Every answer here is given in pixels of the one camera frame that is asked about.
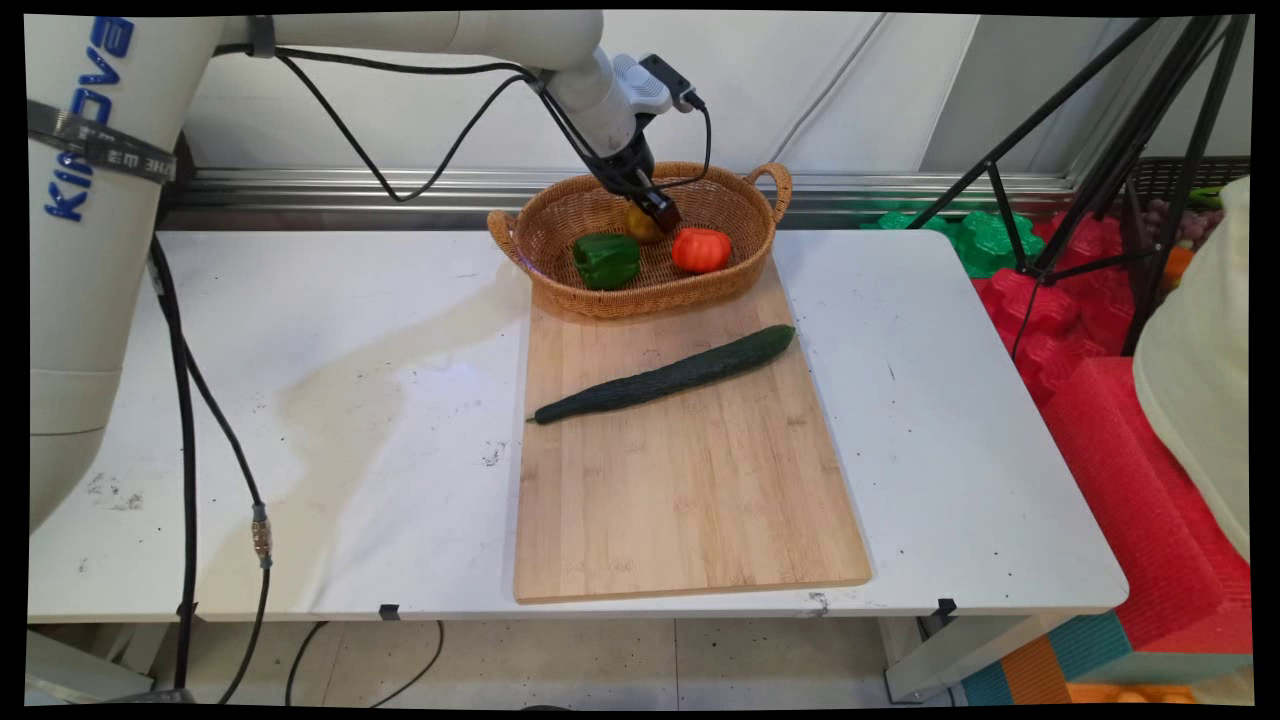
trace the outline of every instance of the cucumber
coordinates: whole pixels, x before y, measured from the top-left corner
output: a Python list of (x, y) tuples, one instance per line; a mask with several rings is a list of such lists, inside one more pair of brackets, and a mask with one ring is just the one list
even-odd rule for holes
[(759, 368), (782, 355), (795, 334), (791, 325), (771, 325), (657, 370), (589, 387), (539, 407), (526, 421), (545, 425), (573, 415), (618, 410)]

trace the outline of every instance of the white wall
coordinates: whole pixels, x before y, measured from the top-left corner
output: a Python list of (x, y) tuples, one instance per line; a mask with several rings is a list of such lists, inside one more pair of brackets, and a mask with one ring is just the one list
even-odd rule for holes
[[(922, 169), (968, 170), (1130, 24), (1133, 18), (982, 15)], [(1004, 173), (1066, 173), (1153, 33), (1078, 90), (1000, 160)]]
[[(698, 86), (713, 120), (712, 161), (765, 161), (829, 82), (874, 13), (605, 10), (611, 55), (660, 54)], [(977, 15), (895, 14), (783, 154), (792, 172), (915, 172)], [(474, 58), (364, 53), (416, 64)], [(434, 168), (500, 73), (419, 77), (300, 61), (385, 168)], [(186, 126), (200, 167), (349, 168), (360, 160), (307, 90), (275, 60), (210, 63)], [(645, 132), (659, 160), (700, 160), (699, 115)], [(579, 170), (540, 102), (517, 83), (475, 127), (456, 169)]]

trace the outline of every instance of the grapes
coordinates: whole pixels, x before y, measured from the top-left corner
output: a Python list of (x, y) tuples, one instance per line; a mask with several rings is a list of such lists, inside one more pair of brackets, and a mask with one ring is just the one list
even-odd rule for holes
[[(1174, 233), (1174, 241), (1188, 240), (1198, 249), (1213, 233), (1225, 215), (1225, 210), (1221, 209), (1202, 213), (1183, 210), (1181, 218), (1178, 219), (1178, 232)], [(1139, 222), (1149, 237), (1156, 237), (1167, 217), (1169, 202), (1155, 197), (1147, 202), (1147, 211), (1142, 214)]]

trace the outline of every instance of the kinova logo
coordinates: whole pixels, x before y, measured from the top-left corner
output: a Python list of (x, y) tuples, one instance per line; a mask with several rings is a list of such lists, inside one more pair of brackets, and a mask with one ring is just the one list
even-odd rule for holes
[[(72, 113), (83, 115), (104, 126), (108, 124), (108, 119), (111, 117), (111, 99), (92, 88), (105, 85), (118, 85), (120, 76), (99, 50), (114, 58), (124, 58), (129, 53), (129, 41), (132, 40), (132, 22), (113, 15), (93, 18), (93, 29), (90, 31), (90, 45), (86, 50), (88, 51), (88, 59), (97, 65), (101, 74), (79, 77), (79, 87), (72, 95)], [(91, 104), (97, 109), (92, 115), (87, 114), (86, 110)], [(58, 164), (64, 168), (54, 170), (54, 177), (58, 181), (83, 187), (84, 190), (79, 195), (68, 197), (63, 195), (63, 188), (58, 184), (58, 181), (50, 181), (49, 196), (52, 197), (54, 204), (45, 205), (45, 211), (55, 218), (64, 218), (78, 223), (81, 214), (76, 209), (88, 199), (88, 188), (93, 184), (93, 169), (76, 152), (60, 152), (58, 155)]]

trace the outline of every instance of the teal foam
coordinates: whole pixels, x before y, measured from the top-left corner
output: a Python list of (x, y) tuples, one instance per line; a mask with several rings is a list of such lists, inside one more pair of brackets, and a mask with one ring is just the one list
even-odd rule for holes
[(964, 679), (964, 694), (969, 705), (1012, 705), (1014, 693), (1009, 691), (1009, 680), (1000, 661), (978, 670)]
[(1076, 682), (1115, 685), (1189, 685), (1234, 673), (1251, 662), (1253, 662), (1252, 655), (1130, 652), (1089, 670)]
[(1048, 642), (1068, 683), (1083, 682), (1087, 673), (1133, 653), (1114, 610), (1073, 618), (1051, 630)]

